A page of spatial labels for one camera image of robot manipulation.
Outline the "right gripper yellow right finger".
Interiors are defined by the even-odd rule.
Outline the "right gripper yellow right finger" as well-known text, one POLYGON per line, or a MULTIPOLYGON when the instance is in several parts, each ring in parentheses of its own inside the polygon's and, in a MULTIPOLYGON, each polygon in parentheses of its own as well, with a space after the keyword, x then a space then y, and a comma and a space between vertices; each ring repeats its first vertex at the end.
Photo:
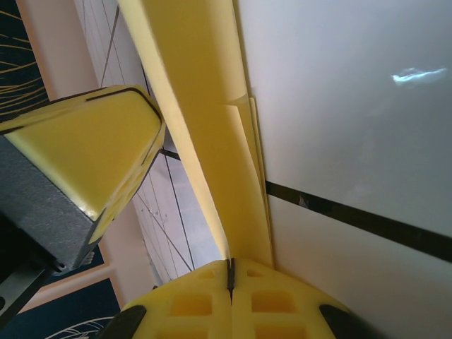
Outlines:
POLYGON ((242 258, 230 259, 233 338, 381 338, 330 295, 242 258))

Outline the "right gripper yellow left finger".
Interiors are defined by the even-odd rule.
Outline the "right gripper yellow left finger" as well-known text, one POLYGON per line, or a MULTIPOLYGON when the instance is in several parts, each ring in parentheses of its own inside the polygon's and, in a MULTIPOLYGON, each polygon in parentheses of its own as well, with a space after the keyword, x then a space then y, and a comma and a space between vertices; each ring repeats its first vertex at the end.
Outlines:
POLYGON ((229 338, 230 260, 214 261, 129 302, 102 338, 229 338))

